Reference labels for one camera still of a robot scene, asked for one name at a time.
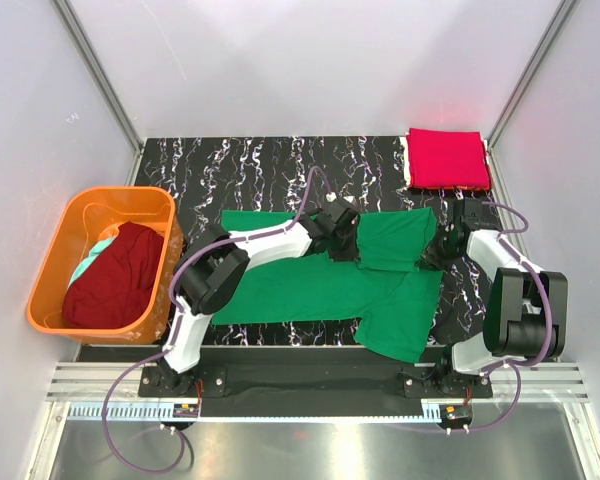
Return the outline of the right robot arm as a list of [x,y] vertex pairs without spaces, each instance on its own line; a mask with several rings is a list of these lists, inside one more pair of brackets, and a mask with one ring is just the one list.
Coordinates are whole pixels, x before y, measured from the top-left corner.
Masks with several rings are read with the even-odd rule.
[[532,367],[560,357],[566,343],[568,280],[531,262],[508,240],[509,232],[486,217],[488,201],[454,202],[450,220],[437,227],[418,267],[446,271],[468,258],[487,274],[491,291],[482,331],[447,348],[434,384],[456,396],[470,375],[504,365]]

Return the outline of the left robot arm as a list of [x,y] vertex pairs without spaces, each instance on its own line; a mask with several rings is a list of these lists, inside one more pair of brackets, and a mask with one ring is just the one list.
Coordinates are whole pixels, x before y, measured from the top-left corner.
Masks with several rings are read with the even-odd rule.
[[352,196],[326,203],[272,227],[229,232],[206,229],[181,258],[169,286],[174,323],[163,346],[161,384],[176,396],[195,386],[201,346],[213,316],[227,306],[244,274],[279,260],[327,253],[334,261],[359,258],[360,212]]

